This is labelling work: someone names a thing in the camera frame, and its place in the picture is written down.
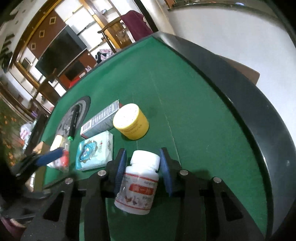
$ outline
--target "tissue packet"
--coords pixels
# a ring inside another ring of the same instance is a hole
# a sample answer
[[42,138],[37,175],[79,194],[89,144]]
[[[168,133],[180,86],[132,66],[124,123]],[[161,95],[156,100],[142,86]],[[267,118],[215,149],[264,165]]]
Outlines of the tissue packet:
[[104,167],[112,159],[113,134],[105,131],[79,143],[76,170],[85,171]]

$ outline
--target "yellow container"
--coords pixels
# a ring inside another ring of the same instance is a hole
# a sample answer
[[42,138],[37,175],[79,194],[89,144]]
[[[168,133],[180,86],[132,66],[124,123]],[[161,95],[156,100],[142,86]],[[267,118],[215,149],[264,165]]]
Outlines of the yellow container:
[[131,140],[143,137],[148,129],[149,123],[146,116],[136,104],[126,104],[115,114],[114,127]]

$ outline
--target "television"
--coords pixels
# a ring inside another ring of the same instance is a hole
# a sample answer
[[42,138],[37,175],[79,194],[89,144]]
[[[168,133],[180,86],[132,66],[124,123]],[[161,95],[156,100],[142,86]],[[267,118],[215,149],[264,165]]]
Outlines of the television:
[[86,49],[86,45],[67,25],[38,59],[36,68],[45,77],[52,74],[55,68],[56,75],[60,75],[63,69]]

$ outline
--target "red and white bottle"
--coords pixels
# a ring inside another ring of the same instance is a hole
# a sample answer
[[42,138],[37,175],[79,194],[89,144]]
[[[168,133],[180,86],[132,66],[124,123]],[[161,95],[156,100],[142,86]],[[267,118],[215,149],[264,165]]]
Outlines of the red and white bottle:
[[114,204],[128,213],[144,215],[150,212],[159,176],[160,157],[152,152],[133,152],[131,166],[126,167]]

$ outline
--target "green table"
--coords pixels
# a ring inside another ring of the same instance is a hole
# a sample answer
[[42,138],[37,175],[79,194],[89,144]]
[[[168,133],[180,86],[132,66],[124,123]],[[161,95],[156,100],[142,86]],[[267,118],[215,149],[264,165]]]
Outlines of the green table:
[[[137,141],[127,140],[112,129],[113,157],[119,148],[125,148],[131,157],[135,150],[158,154],[159,148],[167,147],[173,159],[198,177],[222,178],[266,233],[267,201],[258,157],[215,90],[165,44],[147,38],[90,72],[59,100],[42,141],[52,143],[64,114],[85,95],[90,96],[91,105],[84,123],[117,99],[122,104],[139,105],[149,121],[148,133]],[[82,140],[77,133],[70,146],[70,171],[80,179],[98,171],[75,170],[76,151]],[[61,175],[47,168],[44,184]],[[124,213],[113,202],[106,201],[112,240],[174,240],[179,200],[169,199],[161,183],[148,215]]]

